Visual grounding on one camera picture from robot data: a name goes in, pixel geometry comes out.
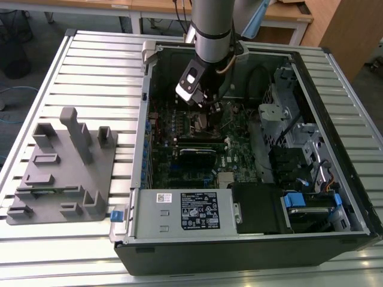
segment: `wooden table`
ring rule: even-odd
[[[185,0],[185,12],[187,20],[190,20],[192,7]],[[181,0],[178,0],[178,13],[184,19]],[[132,15],[133,33],[142,33],[141,18],[172,19],[176,20],[175,7],[171,0],[132,0],[130,8]],[[312,15],[302,14],[295,4],[275,3],[269,6],[261,26],[273,28],[294,29],[290,39],[290,45],[299,45],[308,24],[314,20]]]
[[[185,5],[186,18],[190,20],[192,8],[187,0]],[[131,18],[134,34],[142,34],[143,18],[177,19],[172,0],[0,0],[0,8],[125,16]],[[181,0],[178,0],[178,12],[183,19]],[[269,6],[261,26],[294,29],[290,45],[299,45],[307,25],[312,21],[311,15],[302,14],[294,4],[275,3]]]

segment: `sticker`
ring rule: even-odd
[[[129,7],[127,5],[114,5],[114,4],[112,4],[111,6],[112,6],[112,8],[129,9]]]
[[[172,194],[171,193],[157,193],[157,203],[171,203]]]
[[[181,227],[183,230],[220,229],[217,193],[181,193]]]

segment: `black trash bin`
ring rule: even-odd
[[[7,34],[17,38],[21,43],[28,42],[34,37],[27,13],[21,10],[0,9],[0,21]]]
[[[0,69],[7,78],[19,79],[31,71],[31,63],[22,46],[22,42],[25,42],[31,36],[26,30],[16,28],[18,27],[15,24],[17,17],[11,18],[10,15],[17,15],[17,13],[12,14],[1,11],[3,10],[0,10],[0,19],[3,26],[0,26]]]

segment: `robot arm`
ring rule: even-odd
[[[197,103],[203,108],[216,104],[232,82],[235,62],[239,62],[239,57],[241,61],[247,59],[247,48],[235,40],[233,13],[236,12],[240,27],[248,22],[241,35],[254,38],[269,3],[270,0],[258,0],[255,14],[244,22],[240,15],[249,14],[247,11],[257,5],[256,1],[193,1],[191,26],[195,34],[188,35],[187,42],[194,38],[196,58],[190,61],[176,87],[177,94],[189,105]]]
[[[202,108],[216,102],[225,74],[234,65],[234,1],[193,1],[191,25],[196,31],[196,58],[190,61],[176,87],[177,94],[190,105],[197,103]]]

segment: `gray holder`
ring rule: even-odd
[[[11,225],[105,218],[117,132],[88,131],[72,107],[62,109],[60,121],[68,130],[36,126],[36,147],[7,212]]]

